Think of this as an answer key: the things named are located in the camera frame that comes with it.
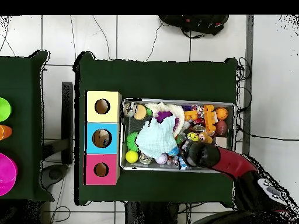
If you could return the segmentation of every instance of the dark green table cover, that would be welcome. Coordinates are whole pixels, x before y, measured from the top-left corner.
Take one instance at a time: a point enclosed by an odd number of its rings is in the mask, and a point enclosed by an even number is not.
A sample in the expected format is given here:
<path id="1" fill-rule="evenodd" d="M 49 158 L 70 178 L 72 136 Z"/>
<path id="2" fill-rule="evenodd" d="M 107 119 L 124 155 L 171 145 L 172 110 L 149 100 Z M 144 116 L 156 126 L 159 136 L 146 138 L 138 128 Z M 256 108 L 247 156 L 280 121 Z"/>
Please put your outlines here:
<path id="1" fill-rule="evenodd" d="M 0 152 L 18 167 L 14 187 L 1 199 L 53 200 L 40 186 L 41 167 L 41 69 L 47 51 L 28 58 L 0 57 L 0 97 L 12 106 L 11 116 L 0 122 L 12 128 L 12 135 L 0 141 Z"/>
<path id="2" fill-rule="evenodd" d="M 235 103 L 236 69 L 235 58 L 225 62 L 102 61 L 91 52 L 82 52 L 74 65 L 75 108 L 79 104 L 75 109 L 77 204 L 89 200 L 208 201 L 231 206 L 232 181 L 223 174 L 122 170 L 116 185 L 83 185 L 84 91 L 118 91 L 123 98 Z"/>

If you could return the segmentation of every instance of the silver tray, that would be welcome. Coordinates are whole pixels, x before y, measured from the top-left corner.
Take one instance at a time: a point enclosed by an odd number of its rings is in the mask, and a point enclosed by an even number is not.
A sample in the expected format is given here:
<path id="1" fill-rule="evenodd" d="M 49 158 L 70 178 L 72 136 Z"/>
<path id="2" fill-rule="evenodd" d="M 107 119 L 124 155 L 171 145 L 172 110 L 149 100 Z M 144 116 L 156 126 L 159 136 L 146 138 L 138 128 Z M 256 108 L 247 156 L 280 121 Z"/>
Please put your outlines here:
<path id="1" fill-rule="evenodd" d="M 234 150 L 235 145 L 235 130 L 236 130 L 236 106 L 232 103 L 223 103 L 223 102 L 208 102 L 208 101 L 185 101 L 185 100 L 158 100 L 158 99 L 123 99 L 121 103 L 121 109 L 123 109 L 124 104 L 127 102 L 136 102 L 138 104 L 147 104 L 147 103 L 159 103 L 163 102 L 164 104 L 174 104 L 180 106 L 191 106 L 191 105 L 213 105 L 216 108 L 225 107 L 228 110 L 228 117 L 225 120 L 227 123 L 227 149 Z M 129 118 L 121 115 L 121 125 L 120 125 L 120 167 L 125 170 L 147 170 L 147 171 L 168 171 L 168 172 L 181 172 L 181 173 L 218 173 L 217 171 L 203 168 L 192 168 L 190 170 L 181 171 L 179 169 L 174 169 L 172 166 L 167 164 L 160 165 L 156 161 L 152 161 L 149 165 L 142 164 L 137 161 L 135 163 L 129 163 L 126 161 L 126 153 L 128 151 L 126 140 L 130 133 L 134 131 L 140 131 L 144 123 L 149 120 L 151 116 L 146 116 L 143 120 L 136 120 L 135 118 Z"/>

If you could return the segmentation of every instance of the black bag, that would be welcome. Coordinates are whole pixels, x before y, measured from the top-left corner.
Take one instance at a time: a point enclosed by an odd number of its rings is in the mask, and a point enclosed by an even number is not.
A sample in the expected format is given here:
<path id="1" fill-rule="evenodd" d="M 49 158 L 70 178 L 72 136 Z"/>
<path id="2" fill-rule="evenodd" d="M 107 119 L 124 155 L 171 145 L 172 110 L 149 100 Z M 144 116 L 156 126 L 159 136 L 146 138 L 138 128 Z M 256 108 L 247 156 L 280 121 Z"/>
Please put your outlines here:
<path id="1" fill-rule="evenodd" d="M 189 36 L 186 32 L 189 31 L 216 35 L 223 29 L 228 17 L 229 15 L 159 15 L 161 23 L 180 27 L 187 37 Z M 191 39 L 200 38 L 202 35 L 193 36 Z"/>

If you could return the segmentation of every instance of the round hole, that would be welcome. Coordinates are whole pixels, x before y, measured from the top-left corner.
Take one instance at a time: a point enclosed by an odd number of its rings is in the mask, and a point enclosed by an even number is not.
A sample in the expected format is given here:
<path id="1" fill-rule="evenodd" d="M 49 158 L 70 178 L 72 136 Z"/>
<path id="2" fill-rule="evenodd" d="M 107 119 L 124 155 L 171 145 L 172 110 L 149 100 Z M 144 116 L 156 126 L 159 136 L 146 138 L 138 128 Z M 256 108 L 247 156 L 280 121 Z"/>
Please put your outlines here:
<path id="1" fill-rule="evenodd" d="M 106 148 L 111 144 L 112 135 L 106 129 L 98 129 L 92 135 L 92 142 L 98 148 Z"/>
<path id="2" fill-rule="evenodd" d="M 100 162 L 95 166 L 93 171 L 95 172 L 95 174 L 97 176 L 105 177 L 105 176 L 107 176 L 107 174 L 109 172 L 109 168 L 108 168 L 107 164 Z"/>
<path id="3" fill-rule="evenodd" d="M 98 114 L 106 114 L 110 110 L 110 104 L 105 99 L 97 100 L 95 103 L 95 110 Z"/>

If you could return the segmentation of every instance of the orange cup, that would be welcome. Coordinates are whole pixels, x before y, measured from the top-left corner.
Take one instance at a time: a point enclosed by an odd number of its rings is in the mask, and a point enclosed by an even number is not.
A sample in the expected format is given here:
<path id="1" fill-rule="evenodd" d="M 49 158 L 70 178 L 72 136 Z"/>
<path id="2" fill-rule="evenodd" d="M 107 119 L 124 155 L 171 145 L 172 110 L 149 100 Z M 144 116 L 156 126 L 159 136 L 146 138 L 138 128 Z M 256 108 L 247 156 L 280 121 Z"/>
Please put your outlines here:
<path id="1" fill-rule="evenodd" d="M 0 140 L 12 135 L 12 128 L 6 125 L 0 125 Z"/>

